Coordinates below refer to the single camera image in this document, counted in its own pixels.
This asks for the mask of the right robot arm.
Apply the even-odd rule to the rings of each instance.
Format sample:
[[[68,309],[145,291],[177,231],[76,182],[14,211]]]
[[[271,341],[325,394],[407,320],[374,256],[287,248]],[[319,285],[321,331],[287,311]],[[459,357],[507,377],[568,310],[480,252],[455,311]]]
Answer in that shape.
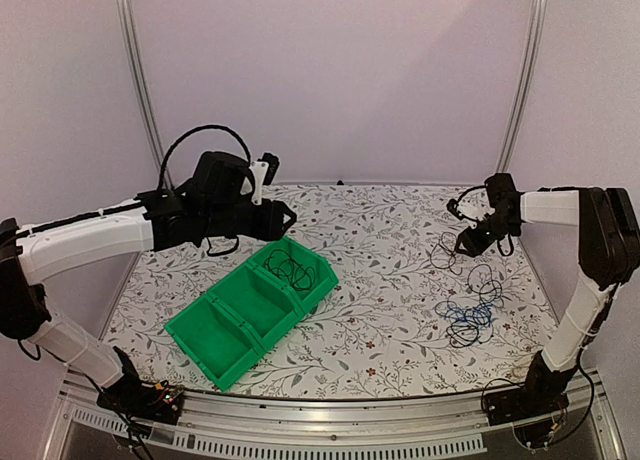
[[[598,335],[617,291],[639,268],[639,224],[624,188],[556,187],[521,192],[508,173],[480,185],[485,209],[466,207],[462,197],[448,211],[468,227],[454,250],[478,257],[490,246],[522,233],[525,224],[572,226],[578,231],[576,287],[557,330],[529,366],[517,407],[537,416],[562,393],[579,369],[584,349]]]

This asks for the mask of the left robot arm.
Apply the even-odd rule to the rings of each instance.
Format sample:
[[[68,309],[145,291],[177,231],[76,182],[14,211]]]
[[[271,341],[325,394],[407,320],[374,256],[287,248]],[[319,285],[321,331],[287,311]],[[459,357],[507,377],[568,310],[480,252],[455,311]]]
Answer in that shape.
[[[1,334],[28,341],[85,374],[128,414],[148,406],[145,385],[128,356],[90,335],[46,304],[46,280],[120,255],[160,252],[213,238],[237,242],[281,239],[293,211],[264,197],[280,161],[204,152],[190,178],[175,188],[158,184],[116,206],[49,223],[1,223]]]

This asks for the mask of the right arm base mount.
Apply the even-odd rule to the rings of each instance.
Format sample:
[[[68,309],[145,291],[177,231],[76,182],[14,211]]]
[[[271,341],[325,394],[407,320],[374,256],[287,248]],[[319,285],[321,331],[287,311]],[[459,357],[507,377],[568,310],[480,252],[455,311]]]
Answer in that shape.
[[[566,393],[530,396],[523,382],[496,378],[481,390],[480,405],[489,425],[496,426],[564,411],[569,400]]]

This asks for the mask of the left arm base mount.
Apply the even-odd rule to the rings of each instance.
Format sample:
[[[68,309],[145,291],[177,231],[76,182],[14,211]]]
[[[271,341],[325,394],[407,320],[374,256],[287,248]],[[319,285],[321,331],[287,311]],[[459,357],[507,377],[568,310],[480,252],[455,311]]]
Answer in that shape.
[[[184,404],[184,388],[166,380],[148,383],[124,376],[112,386],[102,388],[97,405],[126,417],[176,425]]]

